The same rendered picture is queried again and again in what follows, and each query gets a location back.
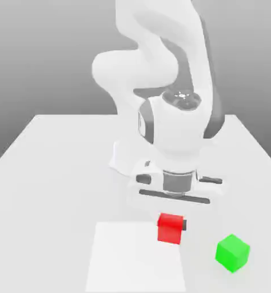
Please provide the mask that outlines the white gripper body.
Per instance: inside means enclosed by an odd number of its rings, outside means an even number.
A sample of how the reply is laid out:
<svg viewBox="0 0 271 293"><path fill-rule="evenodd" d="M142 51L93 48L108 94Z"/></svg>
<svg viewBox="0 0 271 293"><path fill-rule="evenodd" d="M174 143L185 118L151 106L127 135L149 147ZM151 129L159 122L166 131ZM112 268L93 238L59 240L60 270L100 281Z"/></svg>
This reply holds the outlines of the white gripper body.
<svg viewBox="0 0 271 293"><path fill-rule="evenodd" d="M144 186L129 186L129 204L146 211L202 211L212 208L223 198L222 184L198 184L184 195L169 195L148 190Z"/></svg>

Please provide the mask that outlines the small red cube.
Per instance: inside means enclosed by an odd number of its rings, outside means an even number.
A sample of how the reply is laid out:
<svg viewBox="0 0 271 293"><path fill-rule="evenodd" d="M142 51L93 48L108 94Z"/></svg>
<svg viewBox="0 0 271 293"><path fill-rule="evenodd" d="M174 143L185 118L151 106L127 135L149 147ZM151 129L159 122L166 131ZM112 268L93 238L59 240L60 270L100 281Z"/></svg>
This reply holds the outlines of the small red cube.
<svg viewBox="0 0 271 293"><path fill-rule="evenodd" d="M183 216L161 213L157 221L158 241L180 244L183 226Z"/></svg>

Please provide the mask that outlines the small green cube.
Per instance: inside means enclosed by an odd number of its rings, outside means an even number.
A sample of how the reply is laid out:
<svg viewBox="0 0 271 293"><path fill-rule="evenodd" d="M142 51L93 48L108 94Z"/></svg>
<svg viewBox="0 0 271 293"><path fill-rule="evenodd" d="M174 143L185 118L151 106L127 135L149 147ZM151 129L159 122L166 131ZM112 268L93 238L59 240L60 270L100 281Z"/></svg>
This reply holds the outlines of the small green cube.
<svg viewBox="0 0 271 293"><path fill-rule="evenodd" d="M247 263L249 253L250 245L231 234L217 244L215 260L234 273Z"/></svg>

